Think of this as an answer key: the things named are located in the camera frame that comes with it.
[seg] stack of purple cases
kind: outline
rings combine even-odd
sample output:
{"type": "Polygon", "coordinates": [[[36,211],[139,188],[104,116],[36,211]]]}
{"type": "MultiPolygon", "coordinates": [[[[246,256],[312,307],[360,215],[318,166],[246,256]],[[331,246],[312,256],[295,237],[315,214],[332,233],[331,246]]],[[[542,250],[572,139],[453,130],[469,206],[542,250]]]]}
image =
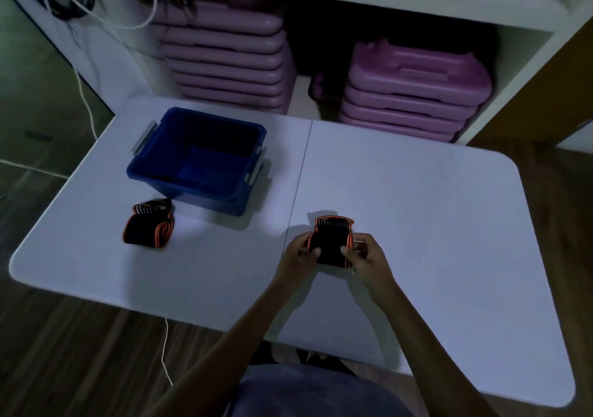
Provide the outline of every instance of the stack of purple cases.
{"type": "Polygon", "coordinates": [[[211,2],[159,3],[152,29],[182,94],[286,114],[297,70],[281,15],[211,2]]]}
{"type": "Polygon", "coordinates": [[[492,93],[484,66],[459,55],[357,43],[340,121],[450,142],[492,93]]]}

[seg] case handle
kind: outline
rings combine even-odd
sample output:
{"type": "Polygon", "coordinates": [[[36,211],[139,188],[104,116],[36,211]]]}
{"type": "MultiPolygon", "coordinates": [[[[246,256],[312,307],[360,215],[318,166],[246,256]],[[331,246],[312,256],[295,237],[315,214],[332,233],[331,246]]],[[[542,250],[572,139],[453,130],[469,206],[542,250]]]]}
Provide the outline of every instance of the case handle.
{"type": "Polygon", "coordinates": [[[263,164],[263,158],[264,155],[266,154],[266,150],[265,148],[263,148],[261,145],[257,148],[257,150],[259,151],[259,158],[257,159],[256,165],[253,167],[253,171],[250,174],[245,175],[245,182],[247,183],[248,186],[252,186],[253,183],[256,182],[256,178],[257,178],[257,174],[260,171],[260,167],[263,164]]]}
{"type": "Polygon", "coordinates": [[[148,136],[150,136],[154,132],[154,130],[157,129],[157,127],[158,123],[156,122],[156,120],[153,120],[148,124],[148,127],[144,130],[144,133],[142,133],[140,139],[138,139],[137,143],[135,143],[134,147],[132,147],[132,153],[134,154],[134,156],[136,156],[140,152],[140,150],[142,150],[142,147],[144,147],[145,142],[148,140],[148,136]]]}

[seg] blue plastic bin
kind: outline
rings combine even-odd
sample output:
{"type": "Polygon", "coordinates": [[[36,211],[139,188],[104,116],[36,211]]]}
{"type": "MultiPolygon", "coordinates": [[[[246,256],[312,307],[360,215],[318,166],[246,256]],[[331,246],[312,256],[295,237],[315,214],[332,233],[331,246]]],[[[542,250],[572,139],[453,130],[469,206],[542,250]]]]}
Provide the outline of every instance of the blue plastic bin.
{"type": "Polygon", "coordinates": [[[171,108],[139,142],[128,177],[164,196],[240,216],[262,167],[257,123],[171,108]]]}

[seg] hand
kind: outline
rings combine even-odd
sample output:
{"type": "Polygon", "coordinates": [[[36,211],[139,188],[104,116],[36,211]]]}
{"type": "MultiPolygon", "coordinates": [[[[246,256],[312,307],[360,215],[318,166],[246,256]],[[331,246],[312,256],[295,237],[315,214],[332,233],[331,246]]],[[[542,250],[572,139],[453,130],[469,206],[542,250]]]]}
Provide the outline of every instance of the hand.
{"type": "Polygon", "coordinates": [[[288,244],[271,281],[273,285],[286,287],[292,294],[303,281],[313,274],[315,263],[322,253],[322,249],[317,247],[311,253],[307,253],[305,244],[310,235],[310,232],[301,234],[288,244]]]}
{"type": "Polygon", "coordinates": [[[355,242],[354,250],[342,246],[340,251],[352,263],[373,301],[381,306],[398,288],[385,253],[370,234],[354,233],[352,237],[362,243],[355,242]]]}

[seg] person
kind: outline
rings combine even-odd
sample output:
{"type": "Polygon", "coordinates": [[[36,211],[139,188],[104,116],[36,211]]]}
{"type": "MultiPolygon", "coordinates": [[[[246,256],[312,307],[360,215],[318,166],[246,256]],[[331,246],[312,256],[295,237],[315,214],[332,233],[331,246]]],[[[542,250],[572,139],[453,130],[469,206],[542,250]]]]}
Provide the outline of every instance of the person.
{"type": "MultiPolygon", "coordinates": [[[[146,417],[411,417],[390,392],[357,376],[310,365],[249,366],[276,314],[315,271],[321,252],[306,253],[309,235],[288,245],[263,294],[146,417]]],[[[354,250],[341,251],[387,316],[430,416],[496,417],[397,285],[375,239],[353,236],[354,250]]]]}

